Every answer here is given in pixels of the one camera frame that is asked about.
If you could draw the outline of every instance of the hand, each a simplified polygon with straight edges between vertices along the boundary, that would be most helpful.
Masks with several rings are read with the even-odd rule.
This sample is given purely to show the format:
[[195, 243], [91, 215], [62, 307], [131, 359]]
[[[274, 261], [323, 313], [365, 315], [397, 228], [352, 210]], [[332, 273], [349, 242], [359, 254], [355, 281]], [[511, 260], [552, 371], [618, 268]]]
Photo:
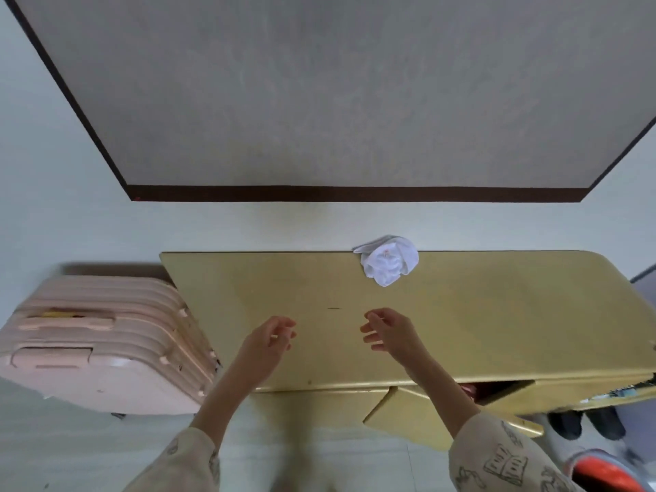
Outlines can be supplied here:
[[372, 344], [374, 351], [389, 352], [419, 383], [416, 379], [418, 371], [434, 360], [414, 330], [410, 318], [387, 307], [373, 309], [365, 313], [365, 317], [369, 322], [360, 327], [360, 331], [369, 333], [363, 338], [365, 344]]
[[295, 325], [288, 317], [271, 316], [250, 332], [222, 382], [236, 384], [244, 396], [250, 394], [271, 376], [283, 354], [291, 349], [290, 341], [296, 337], [292, 330]]

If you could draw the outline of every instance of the forearm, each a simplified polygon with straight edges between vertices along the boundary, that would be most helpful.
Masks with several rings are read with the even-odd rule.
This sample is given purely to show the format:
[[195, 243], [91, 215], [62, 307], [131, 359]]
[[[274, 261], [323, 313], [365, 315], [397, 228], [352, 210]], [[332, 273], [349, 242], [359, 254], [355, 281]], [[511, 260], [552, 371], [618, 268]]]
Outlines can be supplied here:
[[248, 394], [248, 389], [226, 373], [209, 393], [190, 426], [205, 432], [218, 449], [232, 415]]
[[422, 362], [413, 369], [413, 375], [453, 438], [472, 416], [480, 413], [478, 406], [435, 359]]

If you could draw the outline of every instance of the black shoe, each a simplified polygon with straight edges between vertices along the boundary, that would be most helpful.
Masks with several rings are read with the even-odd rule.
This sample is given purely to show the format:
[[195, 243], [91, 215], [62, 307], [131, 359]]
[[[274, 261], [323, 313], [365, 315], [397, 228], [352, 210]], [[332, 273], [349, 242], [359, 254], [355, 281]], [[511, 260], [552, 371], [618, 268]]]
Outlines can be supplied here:
[[600, 409], [590, 409], [585, 414], [599, 432], [599, 434], [609, 440], [619, 440], [624, 438], [627, 430], [619, 420], [617, 411], [614, 407], [602, 407]]
[[578, 411], [565, 411], [564, 413], [549, 413], [546, 417], [549, 420], [551, 428], [562, 438], [576, 440], [580, 437], [582, 431], [580, 427], [580, 419], [583, 417], [582, 413]]

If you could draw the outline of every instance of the gray ceiling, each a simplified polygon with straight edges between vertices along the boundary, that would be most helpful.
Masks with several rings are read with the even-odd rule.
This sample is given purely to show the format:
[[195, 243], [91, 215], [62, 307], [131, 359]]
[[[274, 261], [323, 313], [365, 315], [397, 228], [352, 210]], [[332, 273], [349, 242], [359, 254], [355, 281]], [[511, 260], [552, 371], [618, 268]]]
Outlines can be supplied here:
[[131, 184], [585, 188], [656, 0], [16, 0]]

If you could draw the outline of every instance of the sleeve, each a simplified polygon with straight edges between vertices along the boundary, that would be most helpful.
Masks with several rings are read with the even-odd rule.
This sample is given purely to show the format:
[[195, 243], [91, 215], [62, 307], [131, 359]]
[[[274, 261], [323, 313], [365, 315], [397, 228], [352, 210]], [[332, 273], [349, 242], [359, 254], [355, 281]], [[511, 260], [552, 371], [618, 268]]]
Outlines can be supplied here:
[[449, 475], [458, 492], [583, 492], [534, 441], [486, 413], [456, 435]]
[[218, 479], [214, 442], [201, 430], [186, 428], [123, 492], [215, 492]]

